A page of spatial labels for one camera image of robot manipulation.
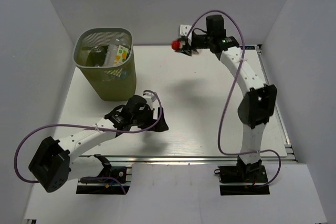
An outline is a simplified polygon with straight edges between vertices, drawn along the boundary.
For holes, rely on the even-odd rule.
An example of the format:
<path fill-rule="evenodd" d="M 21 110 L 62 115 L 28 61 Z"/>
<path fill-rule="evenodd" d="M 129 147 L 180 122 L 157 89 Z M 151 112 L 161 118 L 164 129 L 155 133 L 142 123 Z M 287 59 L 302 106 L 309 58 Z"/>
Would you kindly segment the red cap clear bottle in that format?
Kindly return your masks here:
<path fill-rule="evenodd" d="M 182 41 L 182 40 L 174 40 L 174 41 L 172 42 L 172 45 L 171 45 L 172 49 L 173 49 L 174 51 L 176 51 L 176 49 L 178 49 L 180 43 L 183 43 L 183 44 L 189 44 L 188 42 L 185 42 L 185 41 Z M 199 52 L 198 52 L 196 49 L 193 49 L 193 50 L 195 51 L 195 54 L 193 54 L 193 55 L 198 55 L 198 54 L 199 54 Z"/>

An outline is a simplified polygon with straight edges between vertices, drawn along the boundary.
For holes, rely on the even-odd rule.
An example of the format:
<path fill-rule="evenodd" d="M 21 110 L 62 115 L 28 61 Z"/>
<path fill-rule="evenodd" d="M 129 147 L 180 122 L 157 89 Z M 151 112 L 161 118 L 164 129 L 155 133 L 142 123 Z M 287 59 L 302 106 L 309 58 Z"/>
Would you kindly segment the orange label juice bottle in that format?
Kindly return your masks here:
<path fill-rule="evenodd" d="M 103 66 L 117 67 L 122 65 L 128 57 L 129 48 L 122 45 L 109 45 Z"/>

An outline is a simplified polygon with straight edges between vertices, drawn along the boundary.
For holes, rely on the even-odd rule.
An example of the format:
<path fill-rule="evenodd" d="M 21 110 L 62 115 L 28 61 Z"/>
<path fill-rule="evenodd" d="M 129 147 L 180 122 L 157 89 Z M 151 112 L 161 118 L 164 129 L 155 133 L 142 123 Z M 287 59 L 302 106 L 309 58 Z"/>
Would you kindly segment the clear bottle small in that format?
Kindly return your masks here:
<path fill-rule="evenodd" d="M 101 67 L 106 59 L 106 48 L 104 46 L 94 46 L 88 55 L 86 66 Z"/>

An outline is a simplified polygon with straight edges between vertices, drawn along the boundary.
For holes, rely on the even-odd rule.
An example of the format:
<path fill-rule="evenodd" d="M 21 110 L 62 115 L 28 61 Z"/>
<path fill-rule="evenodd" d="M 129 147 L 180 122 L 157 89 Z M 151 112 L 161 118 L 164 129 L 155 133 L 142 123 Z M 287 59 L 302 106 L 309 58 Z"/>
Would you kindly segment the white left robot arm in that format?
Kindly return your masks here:
<path fill-rule="evenodd" d="M 93 126 L 77 125 L 80 132 L 76 134 L 45 138 L 28 166 L 29 171 L 48 193 L 72 179 L 85 183 L 111 181 L 112 166 L 106 157 L 93 154 L 83 158 L 82 154 L 122 135 L 167 131 L 162 106 L 153 108 L 153 103 L 159 101 L 155 92 L 145 90 L 115 107 Z"/>

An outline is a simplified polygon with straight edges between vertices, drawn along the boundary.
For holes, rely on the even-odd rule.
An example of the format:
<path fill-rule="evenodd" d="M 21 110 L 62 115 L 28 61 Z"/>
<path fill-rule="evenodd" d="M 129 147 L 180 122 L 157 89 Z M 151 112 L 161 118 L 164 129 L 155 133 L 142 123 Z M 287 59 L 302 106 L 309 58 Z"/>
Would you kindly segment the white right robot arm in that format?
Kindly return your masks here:
<path fill-rule="evenodd" d="M 262 81 L 244 60 L 245 47 L 233 36 L 227 36 L 222 15 L 207 16 L 206 30 L 201 34 L 196 33 L 194 26 L 180 25 L 172 49 L 188 56 L 199 49 L 208 49 L 234 77 L 233 85 L 238 85 L 243 95 L 237 109 L 243 124 L 243 139 L 235 173 L 241 180 L 250 181 L 261 173 L 261 142 L 274 113 L 277 88 Z"/>

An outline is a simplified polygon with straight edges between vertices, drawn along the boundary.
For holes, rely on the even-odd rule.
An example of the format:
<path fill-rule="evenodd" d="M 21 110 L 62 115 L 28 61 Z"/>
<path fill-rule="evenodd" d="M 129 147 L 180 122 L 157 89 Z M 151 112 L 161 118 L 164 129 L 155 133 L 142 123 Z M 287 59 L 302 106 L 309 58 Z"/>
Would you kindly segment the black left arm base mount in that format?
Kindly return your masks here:
<path fill-rule="evenodd" d="M 88 176 L 78 180 L 77 195 L 126 195 L 131 184 L 132 168 L 113 166 L 100 154 L 94 155 L 102 165 L 100 173 L 90 179 Z"/>

